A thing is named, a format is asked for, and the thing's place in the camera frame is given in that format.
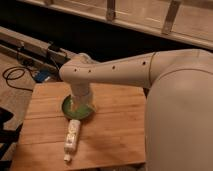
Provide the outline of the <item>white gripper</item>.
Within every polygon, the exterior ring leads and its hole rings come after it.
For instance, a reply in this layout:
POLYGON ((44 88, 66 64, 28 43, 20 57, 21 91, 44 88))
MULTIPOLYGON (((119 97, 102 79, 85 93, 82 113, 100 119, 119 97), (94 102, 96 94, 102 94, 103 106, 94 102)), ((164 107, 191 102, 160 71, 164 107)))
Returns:
POLYGON ((71 110, 75 111, 82 105, 93 106, 93 92, 89 83, 71 84, 72 105, 71 110))

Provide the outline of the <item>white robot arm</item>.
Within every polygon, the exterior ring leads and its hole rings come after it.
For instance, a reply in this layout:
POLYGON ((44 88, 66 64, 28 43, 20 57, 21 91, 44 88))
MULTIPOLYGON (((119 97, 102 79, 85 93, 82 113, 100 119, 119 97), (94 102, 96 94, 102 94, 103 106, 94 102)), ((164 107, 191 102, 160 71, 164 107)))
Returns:
POLYGON ((60 68, 78 106, 92 83, 149 90, 144 126, 147 171, 213 171, 213 53, 152 52, 96 62, 80 53, 60 68))

